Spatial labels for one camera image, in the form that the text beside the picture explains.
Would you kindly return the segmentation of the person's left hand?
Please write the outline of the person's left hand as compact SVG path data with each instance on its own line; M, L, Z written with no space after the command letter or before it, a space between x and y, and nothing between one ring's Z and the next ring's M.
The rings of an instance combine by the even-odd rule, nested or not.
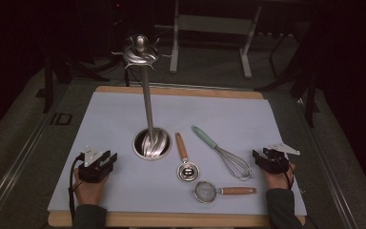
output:
M88 183L79 178L78 173L74 174L75 183L72 189L80 205L99 205L104 195L105 185L108 178L105 177L98 183Z

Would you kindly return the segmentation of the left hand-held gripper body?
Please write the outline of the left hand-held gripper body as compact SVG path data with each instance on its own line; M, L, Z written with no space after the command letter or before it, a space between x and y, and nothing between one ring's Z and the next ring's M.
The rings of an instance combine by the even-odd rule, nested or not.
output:
M100 156L103 153L105 152L96 151L89 146L85 148L85 152L82 154L83 163L78 166L80 179L88 183L98 183L113 170L113 166L107 165L112 153L108 159L101 161Z

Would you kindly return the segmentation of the white paper table sheet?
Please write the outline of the white paper table sheet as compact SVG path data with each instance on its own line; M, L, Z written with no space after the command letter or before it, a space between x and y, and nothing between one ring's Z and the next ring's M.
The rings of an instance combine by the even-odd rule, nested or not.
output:
M105 208L111 212L266 214L266 184L252 152L281 140L268 100L155 94L152 115L156 126L182 136L189 160L200 169L200 179L216 187L238 187L242 183L230 174L218 153L193 132L194 127L251 165L254 176L245 184L254 187L256 194L199 202L193 183L177 176L181 163L177 148L152 161L135 154L132 140L147 126L142 95L94 93L69 158L75 159L87 147L118 155L106 184Z

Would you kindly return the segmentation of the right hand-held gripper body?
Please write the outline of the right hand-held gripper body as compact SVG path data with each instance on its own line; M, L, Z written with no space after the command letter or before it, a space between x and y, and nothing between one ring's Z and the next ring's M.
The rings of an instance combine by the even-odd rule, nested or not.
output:
M267 157L261 167L270 174L285 173L289 170L289 159L287 154L299 156L300 152L285 143L270 144L268 147L272 156Z

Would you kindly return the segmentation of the grey metal frame stand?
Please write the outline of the grey metal frame stand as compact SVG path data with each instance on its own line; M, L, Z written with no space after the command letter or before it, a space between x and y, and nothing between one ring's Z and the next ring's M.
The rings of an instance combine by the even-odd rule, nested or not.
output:
M180 31L203 31L215 33L240 34L247 37L246 43L239 49L239 57L245 78L252 78L251 65L248 58L248 51L255 36L256 26L262 6L255 8L252 19L236 19L226 17L212 17L181 14L179 12L179 0L174 0L173 16L173 48L169 71L176 73L179 57L179 32Z

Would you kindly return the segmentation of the wooden handled mesh strainer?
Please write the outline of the wooden handled mesh strainer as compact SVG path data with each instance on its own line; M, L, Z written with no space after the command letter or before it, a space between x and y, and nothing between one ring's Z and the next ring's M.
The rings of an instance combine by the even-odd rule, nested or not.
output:
M217 188L209 181L199 181L194 187L194 196L201 203L211 203L217 195L224 196L242 196L253 195L257 193L254 187L222 187Z

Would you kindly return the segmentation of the person's right hand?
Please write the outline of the person's right hand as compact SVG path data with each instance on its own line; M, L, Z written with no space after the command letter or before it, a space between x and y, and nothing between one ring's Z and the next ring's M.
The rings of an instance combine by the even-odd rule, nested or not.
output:
M293 163L289 163L289 170L285 173L281 174L270 174L265 170L262 170L262 173L265 177L267 188L271 189L286 189L291 190L294 183L294 171L295 165Z

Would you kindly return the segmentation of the wooden handled steel egg separator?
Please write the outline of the wooden handled steel egg separator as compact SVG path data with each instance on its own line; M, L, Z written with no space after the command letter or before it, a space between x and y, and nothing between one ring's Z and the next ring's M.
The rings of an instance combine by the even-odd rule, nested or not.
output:
M189 161L186 147L181 134L176 133L175 139L178 153L181 159L181 164L177 168L177 176L180 180L184 182L193 182L198 178L200 174L199 168L196 164Z

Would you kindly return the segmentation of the steel utensil rack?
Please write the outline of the steel utensil rack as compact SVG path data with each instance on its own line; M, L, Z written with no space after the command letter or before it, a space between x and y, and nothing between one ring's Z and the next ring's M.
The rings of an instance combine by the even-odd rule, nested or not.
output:
M150 91L149 69L159 59L159 53L151 45L144 34L130 37L131 44L123 52L114 52L121 55L125 63L125 70L138 67L141 74L141 87L144 97L147 128L137 133L132 141L134 152L146 160L158 160L165 156L172 147L172 137L163 128L153 124L153 110Z

